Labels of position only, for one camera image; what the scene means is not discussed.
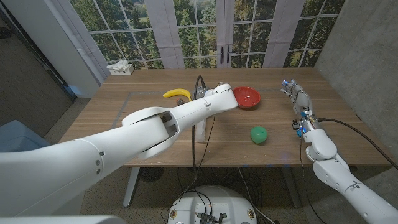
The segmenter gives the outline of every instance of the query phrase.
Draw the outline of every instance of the tissue box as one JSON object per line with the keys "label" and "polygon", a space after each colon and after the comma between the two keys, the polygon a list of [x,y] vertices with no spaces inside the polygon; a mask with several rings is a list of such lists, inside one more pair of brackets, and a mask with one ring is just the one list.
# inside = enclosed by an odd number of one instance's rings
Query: tissue box
{"label": "tissue box", "polygon": [[131,75],[132,71],[134,71],[134,67],[132,66],[132,64],[129,64],[127,69],[125,70],[117,71],[110,68],[109,71],[111,71],[112,75]]}

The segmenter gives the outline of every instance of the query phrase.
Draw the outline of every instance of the concrete wall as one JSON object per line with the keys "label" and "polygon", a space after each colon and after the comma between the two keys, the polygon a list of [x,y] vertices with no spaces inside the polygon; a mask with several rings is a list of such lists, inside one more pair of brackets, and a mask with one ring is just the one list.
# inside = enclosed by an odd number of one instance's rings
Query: concrete wall
{"label": "concrete wall", "polygon": [[43,0],[3,0],[78,97],[92,97],[99,85]]}
{"label": "concrete wall", "polygon": [[315,68],[398,158],[398,2],[346,0]]}

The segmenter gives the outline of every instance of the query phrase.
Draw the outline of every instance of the table leg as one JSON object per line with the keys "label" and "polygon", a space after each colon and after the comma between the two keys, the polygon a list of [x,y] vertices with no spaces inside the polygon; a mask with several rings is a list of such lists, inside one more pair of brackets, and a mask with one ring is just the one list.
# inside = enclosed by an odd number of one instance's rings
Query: table leg
{"label": "table leg", "polygon": [[136,188],[136,184],[138,183],[138,172],[139,167],[131,168],[129,183],[127,184],[126,194],[124,195],[123,206],[129,207],[132,201],[132,196],[134,193],[134,189]]}
{"label": "table leg", "polygon": [[297,192],[296,184],[294,182],[292,169],[290,167],[282,167],[282,173],[285,177],[287,190],[289,191],[290,199],[292,200],[293,207],[300,208],[301,201],[300,201],[299,193]]}

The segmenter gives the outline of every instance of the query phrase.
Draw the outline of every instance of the red bowl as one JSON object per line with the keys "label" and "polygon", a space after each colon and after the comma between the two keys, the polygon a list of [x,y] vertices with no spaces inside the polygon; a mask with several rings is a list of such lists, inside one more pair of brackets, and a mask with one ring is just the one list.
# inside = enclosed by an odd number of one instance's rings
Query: red bowl
{"label": "red bowl", "polygon": [[239,86],[233,89],[236,101],[240,108],[250,108],[258,104],[261,100],[260,93],[247,86]]}

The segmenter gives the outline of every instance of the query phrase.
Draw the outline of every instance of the window pane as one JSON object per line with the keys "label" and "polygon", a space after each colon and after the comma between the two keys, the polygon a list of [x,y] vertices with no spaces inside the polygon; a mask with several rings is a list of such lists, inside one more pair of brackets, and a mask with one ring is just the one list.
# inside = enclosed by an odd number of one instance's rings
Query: window pane
{"label": "window pane", "polygon": [[111,30],[128,29],[118,0],[97,0],[97,3]]}
{"label": "window pane", "polygon": [[217,68],[217,58],[202,58],[201,59],[201,67],[202,68]]}
{"label": "window pane", "polygon": [[318,15],[323,2],[324,0],[306,0],[303,11],[301,11],[301,17]]}
{"label": "window pane", "polygon": [[138,46],[141,49],[144,59],[158,59],[160,53],[156,45],[154,31],[135,32]]}
{"label": "window pane", "polygon": [[131,62],[134,69],[146,69],[143,62]]}
{"label": "window pane", "polygon": [[178,33],[180,34],[182,55],[184,57],[198,55],[197,29],[195,27],[180,28]]}
{"label": "window pane", "polygon": [[185,58],[185,68],[200,68],[199,58]]}
{"label": "window pane", "polygon": [[199,27],[200,55],[214,55],[217,53],[216,26]]}
{"label": "window pane", "polygon": [[196,24],[193,0],[173,0],[173,2],[178,26]]}
{"label": "window pane", "polygon": [[254,0],[235,0],[234,21],[253,20]]}
{"label": "window pane", "polygon": [[122,5],[132,29],[151,28],[144,0],[122,0]]}
{"label": "window pane", "polygon": [[257,22],[253,25],[251,52],[265,52],[267,50],[271,22]]}
{"label": "window pane", "polygon": [[265,54],[250,55],[249,56],[249,68],[262,68],[264,63]]}
{"label": "window pane", "polygon": [[304,48],[310,37],[312,27],[316,19],[302,19],[298,21],[296,31],[293,36],[290,50]]}
{"label": "window pane", "polygon": [[247,55],[237,55],[231,57],[231,68],[246,68]]}
{"label": "window pane", "polygon": [[317,26],[311,36],[309,48],[319,49],[324,46],[329,37],[333,25],[335,25],[337,17],[321,17],[317,22]]}
{"label": "window pane", "polygon": [[273,19],[276,0],[257,0],[255,20]]}
{"label": "window pane", "polygon": [[216,23],[216,0],[197,0],[198,24]]}
{"label": "window pane", "polygon": [[308,50],[304,55],[301,67],[314,67],[320,54],[320,50]]}
{"label": "window pane", "polygon": [[285,59],[284,67],[298,67],[300,65],[301,56],[303,55],[303,50],[296,52],[287,53]]}
{"label": "window pane", "polygon": [[232,51],[246,53],[249,48],[251,24],[235,24]]}
{"label": "window pane", "polygon": [[147,62],[149,69],[164,69],[162,61]]}
{"label": "window pane", "polygon": [[114,33],[113,35],[126,59],[142,59],[130,32]]}
{"label": "window pane", "polygon": [[104,55],[105,60],[110,61],[123,59],[123,56],[114,43],[111,34],[92,34],[91,36],[101,53]]}
{"label": "window pane", "polygon": [[322,14],[339,14],[345,0],[327,0]]}
{"label": "window pane", "polygon": [[70,0],[88,31],[108,30],[92,0]]}

